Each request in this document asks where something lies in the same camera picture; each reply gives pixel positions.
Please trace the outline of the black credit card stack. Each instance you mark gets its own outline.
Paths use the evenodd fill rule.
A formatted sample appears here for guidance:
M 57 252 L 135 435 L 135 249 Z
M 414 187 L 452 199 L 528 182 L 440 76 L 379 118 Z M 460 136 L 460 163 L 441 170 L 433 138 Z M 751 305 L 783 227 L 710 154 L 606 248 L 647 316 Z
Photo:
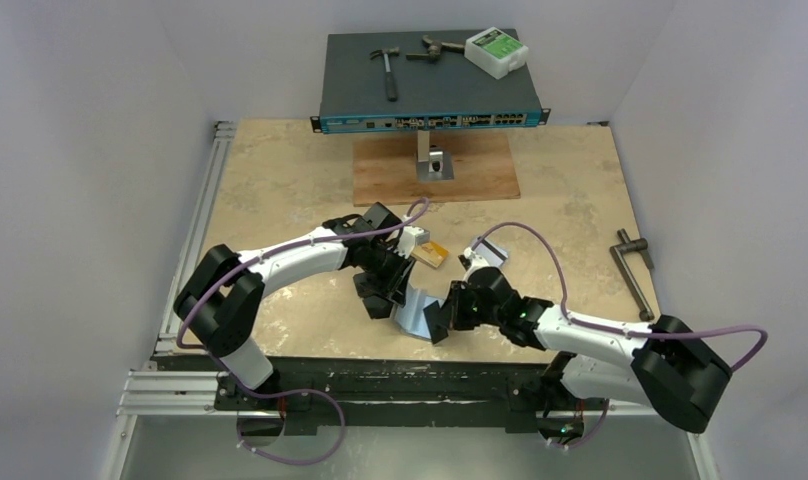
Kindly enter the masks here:
M 353 283 L 371 319 L 389 318 L 395 308 L 405 304 L 406 286 L 400 275 L 382 277 L 362 272 L 353 276 Z

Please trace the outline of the grey card holder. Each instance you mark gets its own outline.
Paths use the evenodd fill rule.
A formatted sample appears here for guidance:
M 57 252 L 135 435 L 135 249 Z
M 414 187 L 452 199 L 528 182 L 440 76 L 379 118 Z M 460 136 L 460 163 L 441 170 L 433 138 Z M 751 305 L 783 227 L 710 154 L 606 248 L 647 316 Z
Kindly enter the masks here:
M 424 309 L 435 302 L 438 302 L 439 306 L 444 303 L 442 299 L 428 295 L 424 289 L 417 289 L 408 284 L 405 303 L 394 308 L 392 320 L 398 324 L 403 334 L 431 342 L 432 337 Z

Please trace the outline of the orange credit card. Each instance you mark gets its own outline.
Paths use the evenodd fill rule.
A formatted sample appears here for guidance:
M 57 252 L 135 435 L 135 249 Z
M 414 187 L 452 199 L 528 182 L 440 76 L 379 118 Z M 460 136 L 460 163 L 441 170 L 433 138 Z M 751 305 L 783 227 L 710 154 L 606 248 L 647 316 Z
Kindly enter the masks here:
M 449 251 L 434 241 L 428 241 L 416 246 L 412 256 L 433 269 L 439 269 L 448 258 Z

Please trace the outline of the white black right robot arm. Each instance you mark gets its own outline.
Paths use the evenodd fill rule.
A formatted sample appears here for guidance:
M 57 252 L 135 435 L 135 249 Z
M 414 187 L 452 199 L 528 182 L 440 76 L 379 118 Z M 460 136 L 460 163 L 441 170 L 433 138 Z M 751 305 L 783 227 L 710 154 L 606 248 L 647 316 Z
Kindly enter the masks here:
M 443 300 L 423 310 L 433 342 L 452 331 L 496 327 L 512 344 L 551 350 L 541 392 L 556 407 L 574 399 L 644 405 L 671 425 L 706 431 L 733 371 L 680 319 L 620 323 L 522 296 L 496 267 L 452 282 Z

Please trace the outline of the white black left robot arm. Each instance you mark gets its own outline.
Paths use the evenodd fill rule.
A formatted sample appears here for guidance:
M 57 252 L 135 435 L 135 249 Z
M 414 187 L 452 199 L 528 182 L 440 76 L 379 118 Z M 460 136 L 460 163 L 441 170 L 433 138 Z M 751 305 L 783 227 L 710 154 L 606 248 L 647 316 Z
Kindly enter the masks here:
M 272 405 L 278 373 L 251 333 L 262 300 L 311 276 L 357 269 L 353 282 L 372 319 L 392 317 L 407 303 L 413 250 L 429 239 L 418 213 L 396 216 L 381 203 L 364 214 L 323 222 L 311 232 L 257 250 L 210 248 L 174 299 L 182 331 L 231 373 L 252 408 Z

